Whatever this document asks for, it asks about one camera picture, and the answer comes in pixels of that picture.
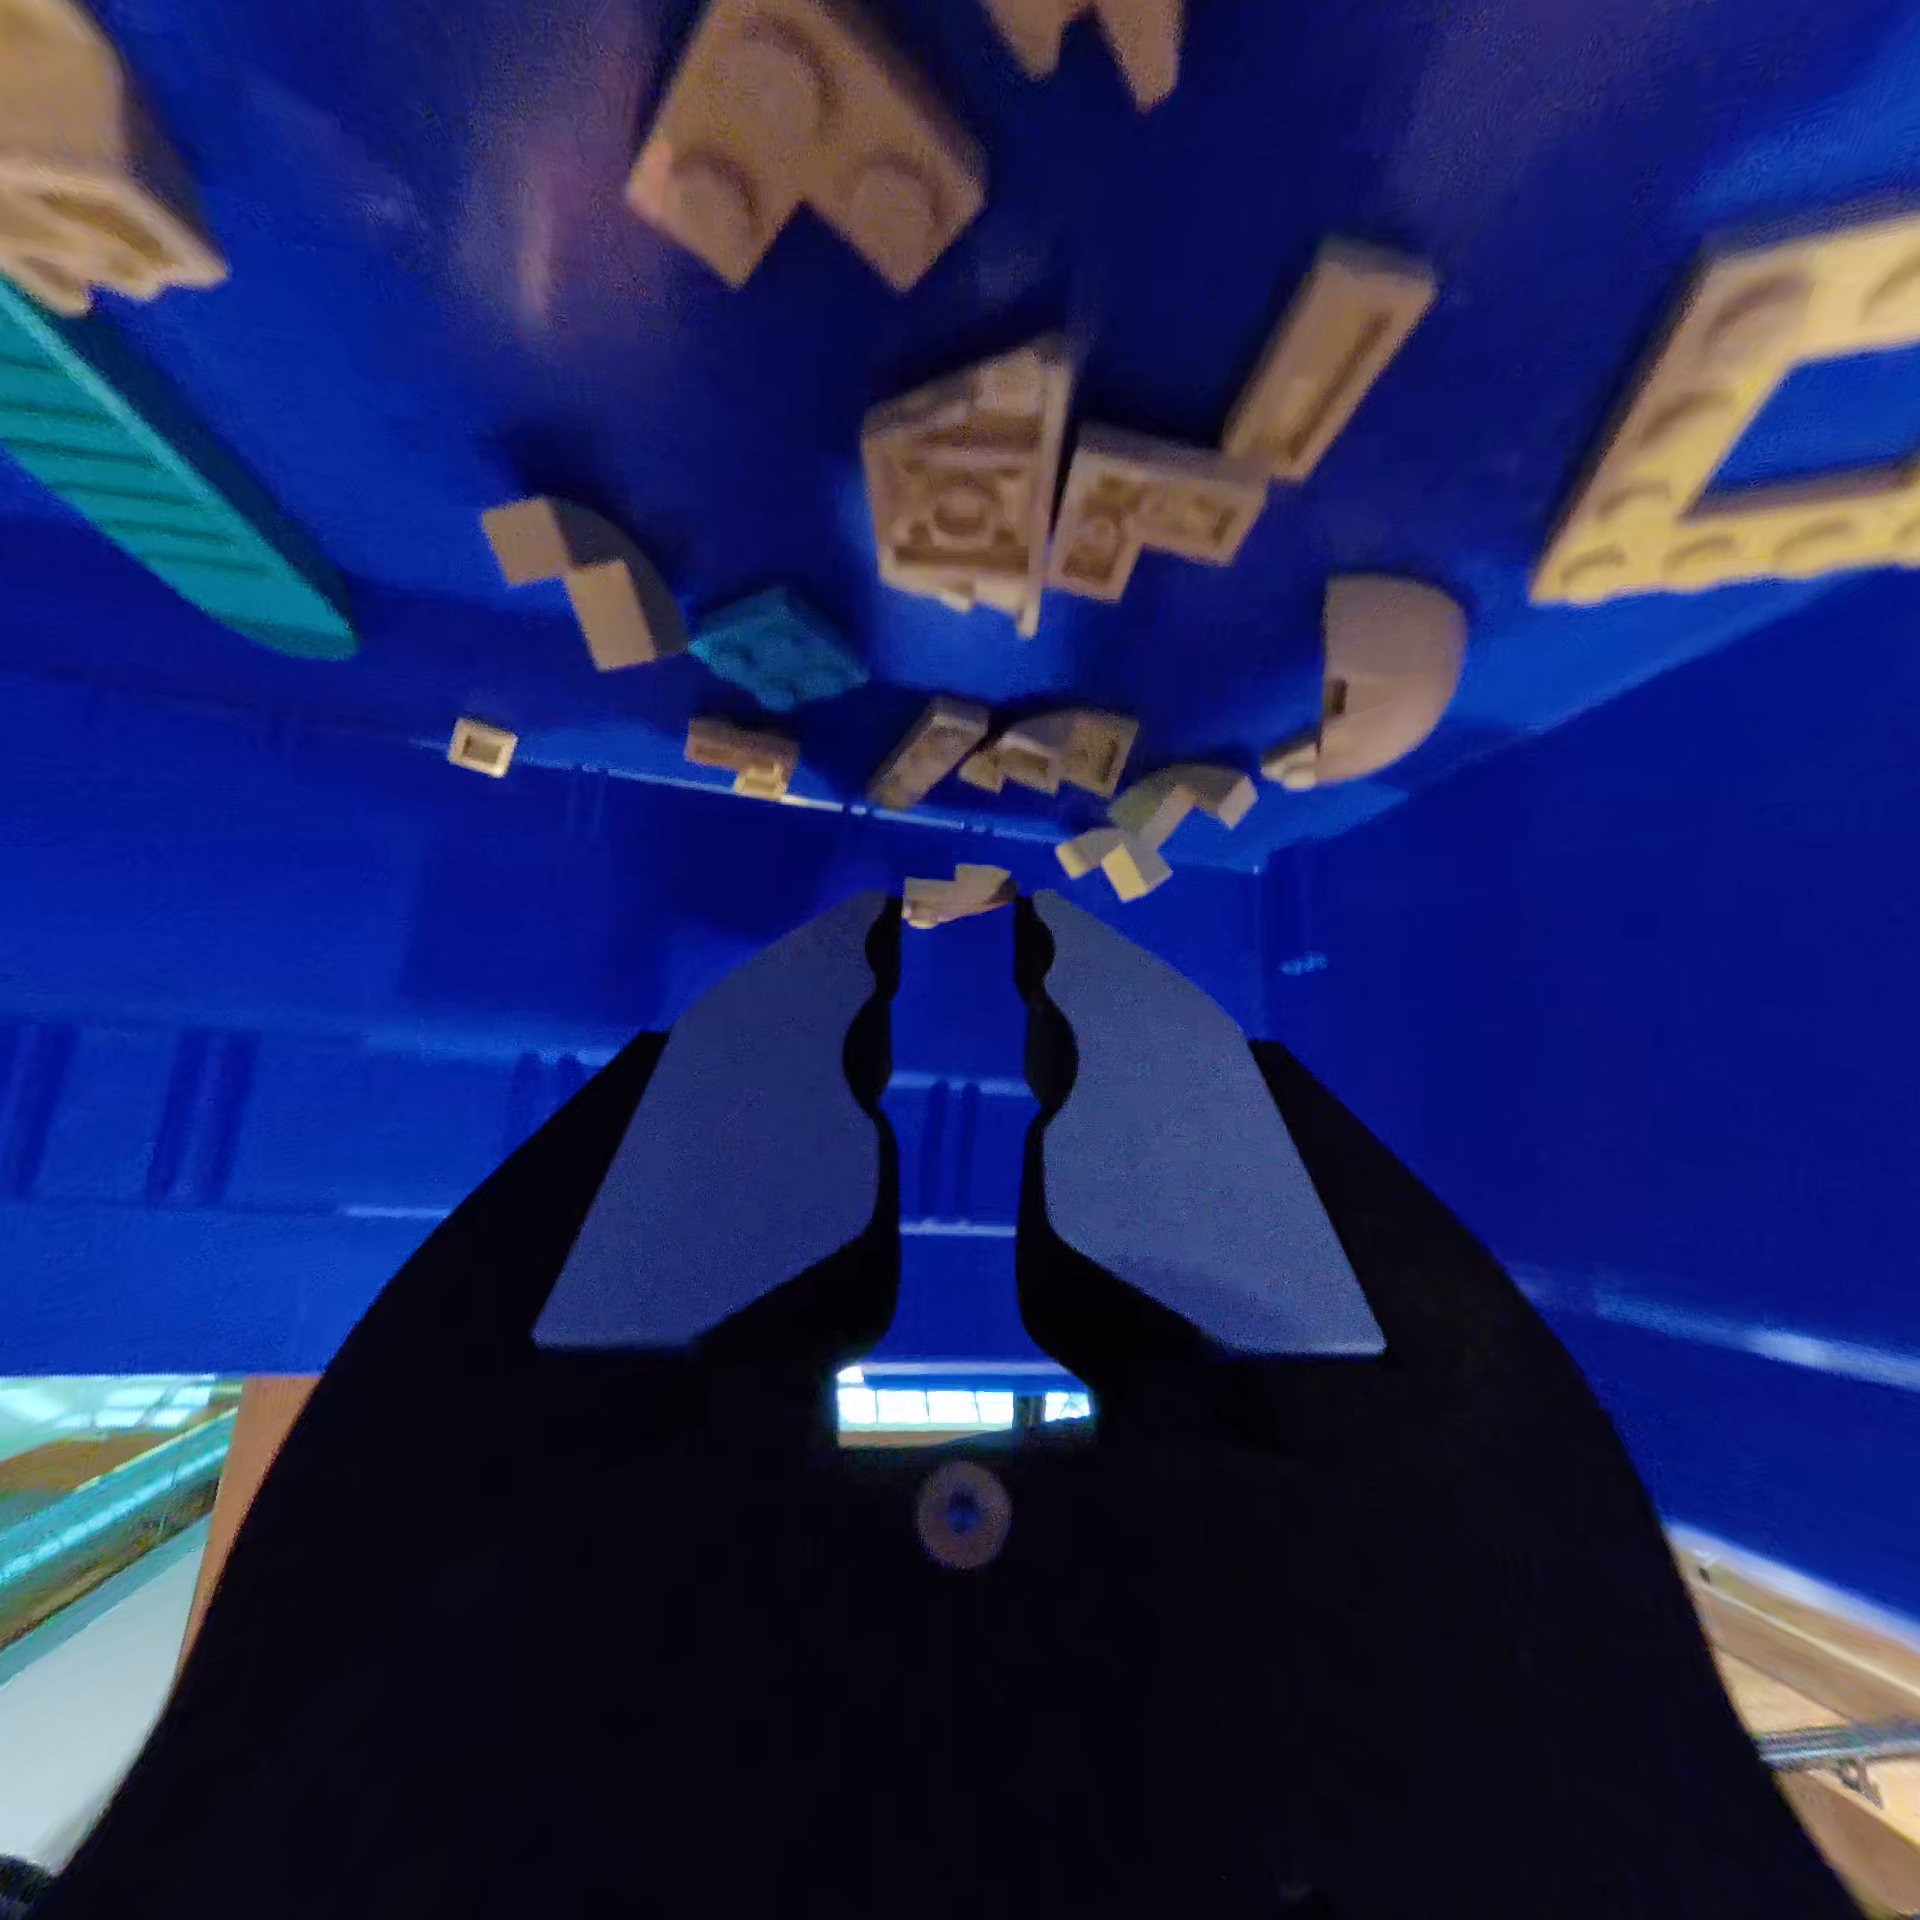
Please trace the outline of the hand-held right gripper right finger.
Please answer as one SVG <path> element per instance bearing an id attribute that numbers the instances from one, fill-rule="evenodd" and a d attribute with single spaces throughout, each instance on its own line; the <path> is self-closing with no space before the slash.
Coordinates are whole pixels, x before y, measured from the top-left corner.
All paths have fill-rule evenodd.
<path id="1" fill-rule="evenodd" d="M 1014 945 L 1053 1239 L 1243 1357 L 1376 1357 L 1388 1338 L 1247 1030 L 1058 889 Z"/>

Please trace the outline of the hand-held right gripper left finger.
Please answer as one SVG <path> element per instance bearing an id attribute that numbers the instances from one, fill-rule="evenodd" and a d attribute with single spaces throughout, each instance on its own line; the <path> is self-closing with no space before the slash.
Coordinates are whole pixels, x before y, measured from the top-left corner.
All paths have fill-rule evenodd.
<path id="1" fill-rule="evenodd" d="M 851 892 L 675 1021 L 533 1324 L 541 1352 L 686 1352 L 812 1273 L 847 1352 L 891 1324 L 897 948 L 901 903 Z"/>

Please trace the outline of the small tan brick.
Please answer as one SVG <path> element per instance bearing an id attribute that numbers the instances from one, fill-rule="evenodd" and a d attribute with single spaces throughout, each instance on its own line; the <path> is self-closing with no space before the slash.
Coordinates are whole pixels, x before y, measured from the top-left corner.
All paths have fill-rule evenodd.
<path id="1" fill-rule="evenodd" d="M 940 932 L 1019 903 L 1008 870 L 958 859 L 950 875 L 905 875 L 901 924 L 910 932 Z"/>

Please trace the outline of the large blue plastic bin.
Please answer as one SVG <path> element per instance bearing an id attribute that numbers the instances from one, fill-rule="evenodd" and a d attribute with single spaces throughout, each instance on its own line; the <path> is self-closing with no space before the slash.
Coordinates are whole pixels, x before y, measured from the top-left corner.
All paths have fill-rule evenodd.
<path id="1" fill-rule="evenodd" d="M 708 3 L 81 3 L 230 273 L 107 322 L 315 540 L 357 654 L 226 630 L 5 457 L 5 1371 L 321 1371 L 633 1030 L 857 889 L 1058 887 L 1092 794 L 867 802 L 933 697 L 1116 710 L 1128 777 L 1307 733 L 1322 594 L 1471 654 L 1376 782 L 1072 897 L 1285 1037 L 1515 1269 L 1685 1526 L 1917 1612 L 1917 568 L 1528 602 L 1694 261 L 1917 206 L 1917 3 L 859 3 L 982 156 L 893 291 L 799 206 L 743 288 L 629 179 Z M 1432 303 L 1230 565 L 948 612 L 859 420 L 1054 335 L 1068 445 L 1218 448 L 1315 258 Z M 686 635 L 812 602 L 767 716 L 595 669 L 485 505 L 610 519 Z"/>

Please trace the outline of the small teal plate brick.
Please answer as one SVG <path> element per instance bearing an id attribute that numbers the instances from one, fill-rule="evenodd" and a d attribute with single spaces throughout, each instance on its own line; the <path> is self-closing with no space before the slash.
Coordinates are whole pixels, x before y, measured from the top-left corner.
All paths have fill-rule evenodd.
<path id="1" fill-rule="evenodd" d="M 767 716 L 819 708 L 873 682 L 863 658 L 780 584 L 708 612 L 688 630 L 688 658 Z"/>

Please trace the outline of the pile of tan toy bricks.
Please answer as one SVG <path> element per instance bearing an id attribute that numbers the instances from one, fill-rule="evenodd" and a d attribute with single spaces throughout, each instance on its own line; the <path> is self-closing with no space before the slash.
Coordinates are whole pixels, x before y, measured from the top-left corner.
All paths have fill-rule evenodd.
<path id="1" fill-rule="evenodd" d="M 57 317 L 90 296 L 204 291 L 230 264 L 166 193 L 128 65 L 81 3 L 5 3 L 5 281 Z M 910 291 L 985 202 L 982 156 L 857 3 L 708 3 L 629 179 L 629 202 L 728 288 L 799 206 Z M 1273 483 L 1303 478 L 1432 281 L 1354 250 L 1319 258 L 1223 448 L 1081 426 L 1072 353 L 1045 335 L 973 363 L 859 422 L 875 576 L 1038 630 L 1045 592 L 1116 602 L 1144 552 L 1230 565 Z M 659 572 L 567 498 L 481 513 L 505 584 L 567 584 L 595 669 L 688 647 Z M 1285 791 L 1383 775 L 1441 722 L 1468 660 L 1461 606 L 1421 581 L 1325 584 L 1322 708 L 1265 753 Z"/>

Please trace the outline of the long teal ribbed piece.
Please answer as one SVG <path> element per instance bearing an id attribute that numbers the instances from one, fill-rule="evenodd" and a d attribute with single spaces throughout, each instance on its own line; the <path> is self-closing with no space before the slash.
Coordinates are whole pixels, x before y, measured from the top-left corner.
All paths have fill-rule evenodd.
<path id="1" fill-rule="evenodd" d="M 346 576 L 107 322 L 0 288 L 0 445 L 184 602 L 272 654 L 351 660 Z"/>

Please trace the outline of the yellow square frame brick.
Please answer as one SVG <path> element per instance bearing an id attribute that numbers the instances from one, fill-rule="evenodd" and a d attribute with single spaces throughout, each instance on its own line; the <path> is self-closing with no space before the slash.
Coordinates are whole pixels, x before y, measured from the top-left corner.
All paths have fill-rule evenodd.
<path id="1" fill-rule="evenodd" d="M 1720 490 L 1785 377 L 1920 339 L 1917 206 L 1705 255 L 1528 576 L 1536 606 L 1917 568 L 1917 453 Z"/>

